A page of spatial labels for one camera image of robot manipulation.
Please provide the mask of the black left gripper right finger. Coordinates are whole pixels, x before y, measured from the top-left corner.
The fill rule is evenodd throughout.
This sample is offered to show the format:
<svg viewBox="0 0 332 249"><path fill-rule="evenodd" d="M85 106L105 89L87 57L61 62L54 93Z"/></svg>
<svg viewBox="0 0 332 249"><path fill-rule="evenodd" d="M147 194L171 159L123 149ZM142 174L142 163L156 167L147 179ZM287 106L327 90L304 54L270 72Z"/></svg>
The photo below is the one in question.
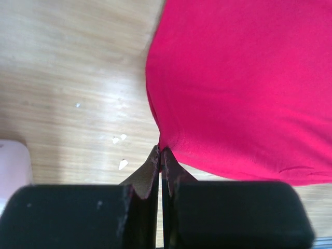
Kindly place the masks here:
<svg viewBox="0 0 332 249"><path fill-rule="evenodd" d="M315 234L287 183L199 181L161 153L165 248L311 248Z"/></svg>

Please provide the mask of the red polo shirt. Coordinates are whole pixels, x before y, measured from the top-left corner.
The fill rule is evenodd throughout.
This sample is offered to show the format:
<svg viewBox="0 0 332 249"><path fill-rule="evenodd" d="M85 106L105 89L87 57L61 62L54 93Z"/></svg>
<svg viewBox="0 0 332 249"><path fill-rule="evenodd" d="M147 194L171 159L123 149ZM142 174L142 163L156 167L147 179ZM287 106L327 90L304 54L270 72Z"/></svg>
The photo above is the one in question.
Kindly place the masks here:
<svg viewBox="0 0 332 249"><path fill-rule="evenodd" d="M146 87L159 147L179 162L331 182L331 1L166 1Z"/></svg>

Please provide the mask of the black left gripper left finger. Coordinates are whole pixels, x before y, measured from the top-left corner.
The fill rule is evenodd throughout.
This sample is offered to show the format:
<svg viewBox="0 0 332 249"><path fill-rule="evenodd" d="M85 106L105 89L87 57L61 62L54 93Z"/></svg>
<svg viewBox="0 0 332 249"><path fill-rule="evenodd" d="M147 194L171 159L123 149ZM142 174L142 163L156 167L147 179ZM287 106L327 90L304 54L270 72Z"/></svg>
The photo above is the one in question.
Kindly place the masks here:
<svg viewBox="0 0 332 249"><path fill-rule="evenodd" d="M159 149L118 185L29 185L1 216L1 248L155 248Z"/></svg>

